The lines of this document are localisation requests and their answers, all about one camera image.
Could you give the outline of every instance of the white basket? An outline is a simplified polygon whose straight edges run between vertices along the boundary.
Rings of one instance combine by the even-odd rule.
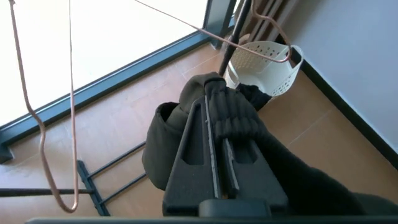
[[[271,41],[258,41],[244,44],[243,47],[267,55],[276,60],[286,57],[289,48],[286,45]],[[226,85],[236,88],[239,83],[256,85],[263,93],[279,96],[293,84],[300,66],[303,63],[303,52],[300,47],[292,45],[301,55],[301,61],[294,68],[290,62],[277,63],[241,49],[236,49],[228,64],[225,74]]]

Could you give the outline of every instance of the black metal rack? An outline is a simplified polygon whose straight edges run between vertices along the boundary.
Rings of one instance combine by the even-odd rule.
[[[244,21],[250,11],[251,7],[251,0],[244,0],[241,12],[238,16],[236,24],[234,26],[231,41],[235,44],[238,43],[239,34],[244,25]],[[228,66],[228,62],[231,59],[235,47],[229,45],[226,48],[226,52],[224,54],[224,59],[221,63],[219,75],[223,76],[224,72],[226,71],[226,67]],[[129,151],[125,152],[124,154],[120,155],[119,157],[113,159],[109,163],[105,164],[104,166],[100,167],[94,172],[88,172],[85,163],[81,160],[78,161],[78,173],[81,177],[82,182],[84,183],[86,189],[79,190],[79,194],[89,194],[95,208],[98,211],[98,214],[101,216],[111,216],[108,209],[106,208],[106,203],[110,201],[115,196],[119,195],[120,193],[124,192],[126,189],[143,179],[146,174],[143,173],[140,176],[136,177],[134,180],[130,181],[125,186],[121,187],[119,190],[115,191],[111,195],[107,196],[106,198],[102,198],[100,192],[96,188],[94,183],[94,178],[105,171],[106,169],[110,168],[111,166],[117,164],[127,156],[131,155],[132,153],[136,152],[138,149],[141,149],[145,146],[146,142],[142,142],[135,146],[134,148],[130,149]],[[73,194],[73,189],[60,189],[60,194]],[[52,195],[50,189],[0,189],[0,197],[23,197],[23,196],[39,196],[39,195]]]

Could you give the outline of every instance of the metal wire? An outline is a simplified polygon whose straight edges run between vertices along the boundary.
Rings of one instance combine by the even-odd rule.
[[[10,3],[10,10],[11,10],[11,19],[12,19],[12,28],[14,30],[14,39],[15,45],[17,50],[17,58],[18,58],[18,66],[19,66],[19,75],[21,76],[21,83],[22,83],[22,91],[24,92],[24,99],[25,104],[28,112],[32,115],[32,117],[36,120],[37,124],[40,128],[40,143],[39,143],[39,152],[40,158],[42,160],[44,174],[49,182],[50,189],[52,194],[55,197],[58,205],[68,213],[73,213],[76,211],[78,202],[79,202],[79,191],[78,191],[78,174],[77,174],[77,149],[76,149],[76,131],[75,131],[75,100],[73,96],[73,71],[72,71],[72,25],[71,25],[71,13],[70,13],[70,0],[69,3],[69,45],[70,45],[70,113],[71,113],[71,121],[72,121],[72,148],[73,148],[73,189],[74,189],[74,203],[72,207],[68,207],[63,202],[60,191],[55,184],[54,178],[52,177],[51,170],[47,158],[44,153],[44,142],[45,142],[45,125],[43,121],[37,116],[36,112],[32,109],[29,103],[29,97],[27,95],[27,88],[25,82],[25,73],[24,73],[24,66],[22,63],[22,56],[21,56],[21,48],[19,45],[19,38],[18,38],[18,31],[17,31],[17,24],[15,19],[14,13],[14,0],[9,0]]]
[[[252,54],[257,55],[257,56],[259,56],[259,57],[265,58],[265,59],[270,60],[270,61],[272,61],[272,62],[277,62],[277,63],[286,62],[286,61],[289,60],[290,56],[292,55],[292,46],[291,46],[291,44],[290,44],[290,42],[289,42],[289,40],[288,40],[288,38],[287,38],[285,32],[279,27],[278,23],[276,23],[276,21],[273,20],[273,18],[271,18],[271,17],[269,17],[269,16],[262,16],[262,15],[259,15],[259,14],[256,12],[256,10],[255,10],[255,8],[254,8],[254,0],[252,0],[252,3],[251,3],[251,9],[252,9],[252,14],[253,14],[253,16],[254,16],[255,18],[258,18],[258,19],[265,19],[265,20],[270,21],[271,24],[272,24],[274,27],[276,27],[276,29],[279,31],[280,35],[284,38],[284,40],[285,40],[285,42],[286,42],[286,44],[287,44],[287,46],[288,46],[288,48],[289,48],[289,51],[287,52],[286,57],[285,57],[284,59],[282,59],[282,60],[276,60],[276,59],[271,58],[271,57],[268,57],[268,56],[266,56],[266,55],[257,53],[257,52],[255,52],[255,51],[253,51],[253,50],[249,50],[249,49],[247,49],[247,48],[245,48],[245,47],[242,47],[242,46],[240,46],[240,45],[238,45],[238,44],[235,44],[235,43],[233,43],[233,42],[231,42],[231,41],[229,41],[229,40],[227,40],[227,39],[224,39],[224,38],[222,38],[222,37],[219,37],[219,36],[217,36],[217,35],[214,35],[214,34],[212,34],[211,32],[208,32],[207,30],[201,29],[201,28],[199,28],[199,27],[197,27],[197,26],[194,26],[194,25],[192,25],[192,24],[190,24],[190,23],[188,23],[188,22],[185,22],[185,21],[183,21],[183,20],[181,20],[181,19],[179,19],[179,18],[177,18],[177,17],[175,17],[175,16],[172,16],[172,15],[170,15],[170,14],[164,12],[164,11],[161,11],[161,10],[156,9],[156,8],[154,8],[154,7],[152,7],[152,6],[148,5],[148,4],[145,4],[145,3],[143,3],[143,2],[140,2],[139,0],[136,0],[136,2],[141,3],[141,4],[143,4],[143,5],[147,6],[147,7],[149,7],[149,8],[151,8],[151,9],[155,10],[155,11],[158,11],[158,12],[160,12],[160,13],[163,13],[163,14],[165,14],[166,16],[170,16],[171,18],[176,19],[176,20],[178,20],[178,21],[180,21],[180,22],[182,22],[182,23],[184,23],[184,24],[186,24],[186,25],[188,25],[188,26],[190,26],[190,27],[192,27],[192,28],[194,28],[194,29],[196,29],[196,30],[199,30],[200,32],[205,33],[205,34],[209,35],[210,37],[213,37],[213,38],[215,38],[215,39],[217,39],[217,40],[220,40],[220,41],[225,42],[225,43],[227,43],[227,44],[230,44],[230,45],[232,45],[232,46],[234,46],[234,47],[236,47],[236,48],[245,50],[245,51],[247,51],[247,52],[249,52],[249,53],[252,53]]]

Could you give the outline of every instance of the white wall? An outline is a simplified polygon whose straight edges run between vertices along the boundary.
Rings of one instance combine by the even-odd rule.
[[[284,26],[305,59],[398,152],[398,1],[301,0]]]

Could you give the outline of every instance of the tile floor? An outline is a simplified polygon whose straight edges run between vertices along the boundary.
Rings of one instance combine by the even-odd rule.
[[[185,82],[218,71],[222,54],[206,44],[174,62],[80,110],[76,116],[78,156],[89,171],[134,147],[161,102],[177,101]],[[300,72],[293,87],[259,112],[270,132],[309,165],[324,170],[349,189],[381,195],[398,203],[398,172]],[[46,152],[59,187],[72,187],[70,119],[49,127]],[[39,135],[11,146],[15,159],[0,165],[0,187],[47,187],[37,153]],[[144,170],[137,152],[95,179],[103,197]],[[117,217],[161,217],[163,191],[144,179],[108,203]],[[72,196],[64,197],[69,205]],[[78,210],[62,212],[52,196],[0,198],[5,223],[32,217],[98,216],[87,195]]]

